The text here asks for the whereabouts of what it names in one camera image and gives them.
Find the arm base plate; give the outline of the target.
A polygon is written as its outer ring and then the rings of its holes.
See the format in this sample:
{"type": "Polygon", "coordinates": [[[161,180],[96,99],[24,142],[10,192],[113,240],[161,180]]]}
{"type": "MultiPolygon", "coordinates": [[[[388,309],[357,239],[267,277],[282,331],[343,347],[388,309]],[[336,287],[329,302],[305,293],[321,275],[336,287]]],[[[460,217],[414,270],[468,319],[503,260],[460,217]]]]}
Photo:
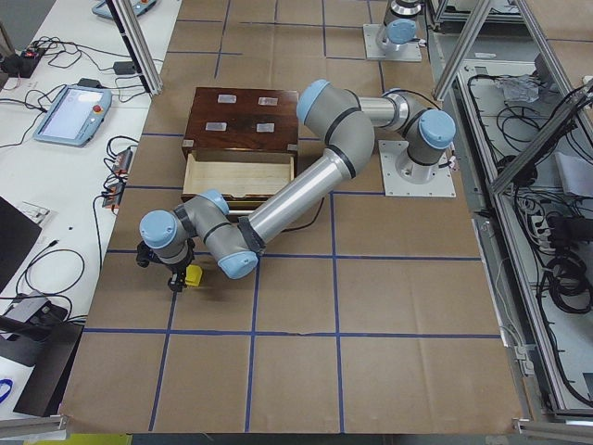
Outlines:
{"type": "Polygon", "coordinates": [[[455,198],[447,152],[430,166],[414,162],[406,141],[380,140],[379,159],[386,197],[455,198]]]}
{"type": "Polygon", "coordinates": [[[399,19],[388,25],[364,24],[365,57],[373,61],[421,62],[414,21],[399,19]]]}

